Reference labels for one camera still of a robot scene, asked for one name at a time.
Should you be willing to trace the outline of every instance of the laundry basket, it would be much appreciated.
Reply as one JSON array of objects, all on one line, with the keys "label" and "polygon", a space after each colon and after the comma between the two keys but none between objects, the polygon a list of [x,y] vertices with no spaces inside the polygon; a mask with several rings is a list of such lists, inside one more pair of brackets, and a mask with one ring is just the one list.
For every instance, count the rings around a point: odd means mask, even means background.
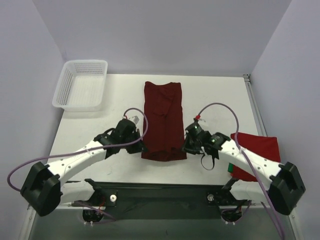
[{"label": "laundry basket", "polygon": [[98,111],[107,77],[104,60],[67,61],[56,86],[52,105],[66,111]]}]

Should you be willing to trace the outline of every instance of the gray wall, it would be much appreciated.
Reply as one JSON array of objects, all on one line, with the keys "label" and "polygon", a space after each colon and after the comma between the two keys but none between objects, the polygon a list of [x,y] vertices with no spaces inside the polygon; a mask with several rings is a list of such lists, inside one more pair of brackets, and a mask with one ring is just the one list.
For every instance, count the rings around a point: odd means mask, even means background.
[{"label": "gray wall", "polygon": [[270,136],[296,164],[306,193],[297,206],[306,240],[319,239],[320,1],[293,0],[252,75]]},{"label": "gray wall", "polygon": [[[0,238],[16,240],[27,202],[6,184],[8,173],[51,149],[61,111],[51,100],[63,60],[31,0],[0,5]],[[21,187],[29,167],[13,176]]]},{"label": "gray wall", "polygon": [[109,73],[242,76],[291,0],[33,0],[66,60]]}]

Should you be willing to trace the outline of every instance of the screw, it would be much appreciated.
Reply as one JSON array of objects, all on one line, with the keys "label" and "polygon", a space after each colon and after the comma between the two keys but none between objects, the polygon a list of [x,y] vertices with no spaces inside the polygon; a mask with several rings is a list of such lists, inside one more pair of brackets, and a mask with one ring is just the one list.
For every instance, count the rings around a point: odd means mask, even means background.
[{"label": "screw", "polygon": [[208,198],[209,202],[212,202],[214,200],[214,195],[213,194],[209,194],[207,198]]},{"label": "screw", "polygon": [[112,195],[110,196],[110,201],[111,201],[112,203],[114,203],[115,201],[117,201],[117,196],[114,195],[114,194],[112,194]]}]

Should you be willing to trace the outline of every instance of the tabletop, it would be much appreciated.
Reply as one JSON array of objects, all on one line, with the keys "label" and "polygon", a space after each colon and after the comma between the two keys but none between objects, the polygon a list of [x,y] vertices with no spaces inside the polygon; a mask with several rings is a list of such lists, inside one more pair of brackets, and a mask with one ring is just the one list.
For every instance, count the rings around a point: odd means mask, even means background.
[{"label": "tabletop", "polygon": [[[147,81],[156,85],[181,83],[184,127],[193,122],[193,118],[204,106],[220,102],[235,111],[239,119],[240,132],[258,135],[242,77],[108,74],[101,110],[64,111],[51,155],[71,153],[82,148],[96,135],[114,128],[128,108],[143,110],[144,86]],[[143,117],[140,113],[131,111],[127,115],[139,117],[137,127],[142,132]],[[223,106],[207,108],[201,114],[201,118],[205,120],[207,130],[212,134],[221,132],[229,136],[236,130],[234,116]],[[211,171],[201,166],[200,159],[200,155],[188,154],[185,160],[158,162],[142,159],[140,153],[128,154],[123,149],[120,153],[91,165],[70,180],[91,178],[97,182],[224,185],[230,179],[226,156],[221,155]],[[203,165],[211,168],[210,156],[203,159]]]}]

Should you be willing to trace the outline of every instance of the red fabric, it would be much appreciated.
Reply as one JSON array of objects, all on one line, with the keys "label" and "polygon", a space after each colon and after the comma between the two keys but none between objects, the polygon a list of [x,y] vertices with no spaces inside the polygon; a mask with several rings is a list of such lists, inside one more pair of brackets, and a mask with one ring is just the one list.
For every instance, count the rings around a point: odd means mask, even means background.
[{"label": "red fabric", "polygon": [[143,137],[148,149],[148,152],[141,154],[143,159],[166,162],[187,158],[187,154],[181,151],[185,141],[181,100],[180,83],[145,83],[144,113],[149,128]]},{"label": "red fabric", "polygon": [[[235,139],[234,133],[231,134],[231,138],[233,140]],[[255,154],[258,154],[261,157],[269,159],[271,161],[280,163],[279,146],[276,137],[255,136],[239,132],[238,141],[242,147],[254,152]],[[233,166],[232,176],[243,181],[257,182],[257,179],[254,176],[247,173],[246,171],[243,171],[237,166]]]}]

